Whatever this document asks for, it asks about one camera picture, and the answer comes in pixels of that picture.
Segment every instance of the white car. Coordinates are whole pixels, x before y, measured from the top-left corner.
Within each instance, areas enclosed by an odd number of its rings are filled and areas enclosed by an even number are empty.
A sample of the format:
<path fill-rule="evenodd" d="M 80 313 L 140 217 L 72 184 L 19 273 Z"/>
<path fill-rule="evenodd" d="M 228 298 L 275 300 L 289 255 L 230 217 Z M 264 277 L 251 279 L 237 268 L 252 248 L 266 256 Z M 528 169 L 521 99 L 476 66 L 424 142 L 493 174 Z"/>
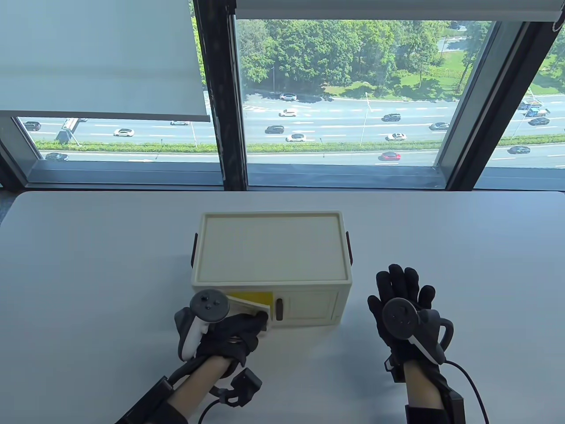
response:
<path fill-rule="evenodd" d="M 120 128 L 114 131 L 115 137 L 133 137 L 136 132 L 129 128 Z"/>
<path fill-rule="evenodd" d="M 385 138 L 387 141 L 404 141 L 406 139 L 406 134 L 395 132 L 394 134 L 388 134 Z"/>
<path fill-rule="evenodd" d="M 286 138 L 288 142 L 293 141 L 306 141 L 306 136 L 304 134 L 292 134 Z"/>
<path fill-rule="evenodd" d="M 296 109 L 285 109 L 279 113 L 279 116 L 296 116 L 297 114 Z"/>
<path fill-rule="evenodd" d="M 280 95 L 279 97 L 281 100 L 286 100 L 286 101 L 293 101 L 297 99 L 296 94 L 292 94 L 292 93 L 283 93 Z"/>

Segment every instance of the highway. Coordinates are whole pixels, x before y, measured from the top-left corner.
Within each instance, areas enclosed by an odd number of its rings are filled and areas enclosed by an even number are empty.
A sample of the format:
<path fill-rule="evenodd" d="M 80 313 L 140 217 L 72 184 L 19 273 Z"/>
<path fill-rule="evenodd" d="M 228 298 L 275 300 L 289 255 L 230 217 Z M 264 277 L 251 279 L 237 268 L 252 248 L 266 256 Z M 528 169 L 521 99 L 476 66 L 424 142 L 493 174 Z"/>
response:
<path fill-rule="evenodd" d="M 542 135 L 563 133 L 565 127 L 565 95 L 541 97 L 551 114 L 546 126 L 532 127 L 521 111 L 516 111 L 505 132 L 512 135 Z M 436 122 L 449 122 L 455 113 L 456 102 L 448 101 L 378 101 L 358 99 L 319 100 L 316 102 L 286 102 L 253 94 L 244 99 L 244 130 L 247 144 L 281 143 L 292 133 L 302 133 L 307 139 L 321 142 L 384 142 L 386 135 L 404 133 L 408 141 L 441 141 L 445 131 L 431 131 L 429 126 Z M 297 110 L 296 117 L 279 117 L 281 110 Z M 388 113 L 400 113 L 400 122 L 383 122 Z M 34 140 L 53 140 L 61 128 L 61 118 L 22 118 L 22 121 L 36 120 L 41 123 L 39 131 L 32 131 Z M 265 134 L 270 125 L 281 124 L 283 134 Z M 114 137 L 119 128 L 135 131 L 133 137 Z M 162 121 L 104 120 L 89 119 L 79 123 L 75 131 L 79 142 L 162 142 L 174 144 L 214 144 L 212 123 L 193 123 L 188 126 L 172 126 Z"/>
<path fill-rule="evenodd" d="M 496 148 L 487 166 L 565 168 L 565 144 L 531 146 L 531 153 L 511 155 L 507 148 Z M 248 163 L 325 164 L 325 165 L 378 165 L 378 166 L 431 166 L 437 150 L 400 152 L 398 162 L 381 162 L 381 152 L 357 153 L 251 153 Z M 128 162 L 218 162 L 217 154 L 156 154 L 156 153 L 93 153 L 69 152 L 71 161 L 128 161 Z"/>

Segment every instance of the black cable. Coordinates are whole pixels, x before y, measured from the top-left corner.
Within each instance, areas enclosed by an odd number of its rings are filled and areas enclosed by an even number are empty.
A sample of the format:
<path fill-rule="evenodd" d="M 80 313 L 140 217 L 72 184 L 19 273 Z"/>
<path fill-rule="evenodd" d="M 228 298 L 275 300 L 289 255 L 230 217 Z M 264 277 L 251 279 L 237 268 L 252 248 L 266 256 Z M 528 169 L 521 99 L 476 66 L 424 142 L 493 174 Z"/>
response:
<path fill-rule="evenodd" d="M 212 406 L 217 405 L 218 403 L 220 403 L 220 400 L 216 399 L 214 402 L 208 405 L 204 411 L 202 411 L 202 414 L 200 415 L 200 419 L 198 420 L 198 424 L 202 424 L 202 420 L 204 419 L 206 413 L 210 410 L 210 408 L 212 408 Z"/>
<path fill-rule="evenodd" d="M 485 419 L 485 424 L 489 424 L 489 417 L 486 415 L 485 405 L 483 404 L 483 400 L 481 399 L 481 395 L 479 395 L 479 391 L 477 390 L 477 387 L 473 383 L 471 376 L 469 374 L 467 374 L 467 372 L 459 364 L 456 364 L 453 361 L 445 361 L 445 363 L 449 364 L 449 365 L 453 365 L 455 368 L 457 368 L 459 371 L 461 371 L 465 375 L 465 377 L 467 377 L 467 380 L 469 380 L 469 384 L 473 388 L 473 391 L 475 392 L 475 396 L 477 396 L 477 400 L 479 401 L 479 406 L 481 407 L 481 412 L 483 413 L 483 418 Z"/>

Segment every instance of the wrist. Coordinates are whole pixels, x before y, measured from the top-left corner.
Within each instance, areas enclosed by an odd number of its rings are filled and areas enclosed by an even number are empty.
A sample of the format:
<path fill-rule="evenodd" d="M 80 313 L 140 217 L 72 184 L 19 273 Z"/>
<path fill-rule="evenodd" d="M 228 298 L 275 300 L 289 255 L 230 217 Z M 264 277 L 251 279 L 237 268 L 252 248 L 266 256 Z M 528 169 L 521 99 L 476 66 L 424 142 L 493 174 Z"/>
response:
<path fill-rule="evenodd" d="M 440 391 L 425 376 L 417 361 L 404 363 L 408 405 L 411 408 L 443 409 Z"/>

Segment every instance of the white window blind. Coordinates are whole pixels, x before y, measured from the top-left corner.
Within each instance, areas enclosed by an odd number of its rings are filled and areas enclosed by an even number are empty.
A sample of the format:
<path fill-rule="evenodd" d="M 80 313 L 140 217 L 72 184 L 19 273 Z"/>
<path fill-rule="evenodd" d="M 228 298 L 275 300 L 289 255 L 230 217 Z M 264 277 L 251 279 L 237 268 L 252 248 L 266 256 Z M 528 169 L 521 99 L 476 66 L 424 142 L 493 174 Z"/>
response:
<path fill-rule="evenodd" d="M 555 22 L 563 0 L 237 0 L 239 19 Z"/>
<path fill-rule="evenodd" d="M 188 0 L 0 6 L 0 115 L 209 122 Z"/>

